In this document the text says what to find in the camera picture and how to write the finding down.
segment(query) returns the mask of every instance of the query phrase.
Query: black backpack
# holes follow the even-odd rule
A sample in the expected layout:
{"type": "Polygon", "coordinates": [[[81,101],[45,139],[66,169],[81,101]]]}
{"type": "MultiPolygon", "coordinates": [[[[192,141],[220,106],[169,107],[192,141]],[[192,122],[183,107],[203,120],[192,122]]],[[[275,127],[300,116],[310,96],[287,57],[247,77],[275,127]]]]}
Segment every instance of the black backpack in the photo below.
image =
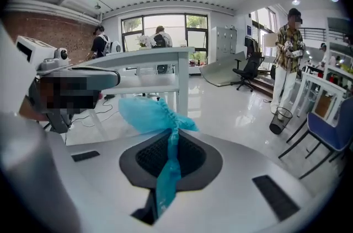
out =
{"type": "Polygon", "coordinates": [[[153,48],[165,48],[167,46],[167,43],[161,34],[157,34],[154,37],[154,40],[156,42],[156,45],[153,48]]]}

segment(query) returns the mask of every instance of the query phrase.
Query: white pants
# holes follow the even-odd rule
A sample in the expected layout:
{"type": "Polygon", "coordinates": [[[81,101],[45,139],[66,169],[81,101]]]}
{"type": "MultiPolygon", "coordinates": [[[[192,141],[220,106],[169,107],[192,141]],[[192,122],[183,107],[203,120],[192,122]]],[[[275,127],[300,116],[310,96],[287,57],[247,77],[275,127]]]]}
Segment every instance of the white pants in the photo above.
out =
{"type": "Polygon", "coordinates": [[[286,72],[286,70],[280,66],[276,68],[276,78],[274,86],[274,95],[271,102],[271,111],[275,111],[277,107],[284,107],[286,109],[288,108],[287,105],[292,96],[294,85],[296,83],[296,77],[297,72],[286,72]],[[280,103],[280,95],[282,92],[283,84],[285,85],[285,89],[283,91],[280,103]]]}

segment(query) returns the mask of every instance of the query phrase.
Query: blue chair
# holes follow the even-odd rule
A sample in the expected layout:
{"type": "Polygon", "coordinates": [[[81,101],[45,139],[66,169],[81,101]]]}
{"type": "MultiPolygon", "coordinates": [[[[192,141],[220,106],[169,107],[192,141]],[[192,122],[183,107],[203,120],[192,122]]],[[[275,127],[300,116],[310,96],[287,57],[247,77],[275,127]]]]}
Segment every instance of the blue chair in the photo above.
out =
{"type": "Polygon", "coordinates": [[[329,153],[312,169],[303,174],[299,179],[302,179],[312,173],[315,169],[317,169],[321,164],[323,164],[333,152],[337,151],[339,153],[343,152],[346,148],[349,147],[351,140],[353,139],[353,97],[350,97],[344,100],[341,104],[338,124],[336,127],[329,125],[322,118],[318,117],[313,113],[308,113],[307,119],[302,123],[297,131],[292,135],[291,138],[288,139],[289,142],[298,131],[304,126],[304,124],[308,123],[308,130],[298,139],[292,146],[290,146],[284,153],[282,153],[278,158],[280,159],[287,153],[289,153],[296,145],[298,145],[306,135],[310,134],[315,139],[319,140],[319,144],[315,146],[315,148],[305,157],[309,157],[317,147],[322,143],[326,148],[329,149],[329,153]]]}

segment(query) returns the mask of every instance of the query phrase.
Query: gray mat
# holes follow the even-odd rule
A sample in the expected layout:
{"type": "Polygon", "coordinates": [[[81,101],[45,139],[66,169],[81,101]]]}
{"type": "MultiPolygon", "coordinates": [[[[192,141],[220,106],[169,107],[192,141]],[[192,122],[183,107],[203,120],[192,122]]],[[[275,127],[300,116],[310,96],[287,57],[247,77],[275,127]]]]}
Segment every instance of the gray mat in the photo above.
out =
{"type": "Polygon", "coordinates": [[[200,68],[201,75],[206,81],[217,87],[230,85],[231,82],[237,82],[240,80],[240,76],[233,71],[233,68],[237,68],[236,59],[241,60],[241,62],[239,62],[239,69],[244,69],[247,64],[245,53],[239,52],[203,66],[200,68]]]}

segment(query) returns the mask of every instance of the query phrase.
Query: patterned shirt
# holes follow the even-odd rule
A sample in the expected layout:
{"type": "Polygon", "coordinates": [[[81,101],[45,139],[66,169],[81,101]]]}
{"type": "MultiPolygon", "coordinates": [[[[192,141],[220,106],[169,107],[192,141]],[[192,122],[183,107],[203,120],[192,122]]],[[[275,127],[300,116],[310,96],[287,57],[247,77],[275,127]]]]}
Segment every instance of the patterned shirt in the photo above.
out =
{"type": "Polygon", "coordinates": [[[298,71],[298,58],[287,58],[284,53],[284,45],[286,41],[290,41],[293,44],[293,50],[298,50],[298,43],[303,41],[302,34],[298,29],[290,29],[288,25],[282,26],[277,34],[277,56],[275,63],[284,68],[290,70],[290,72],[298,71]]]}

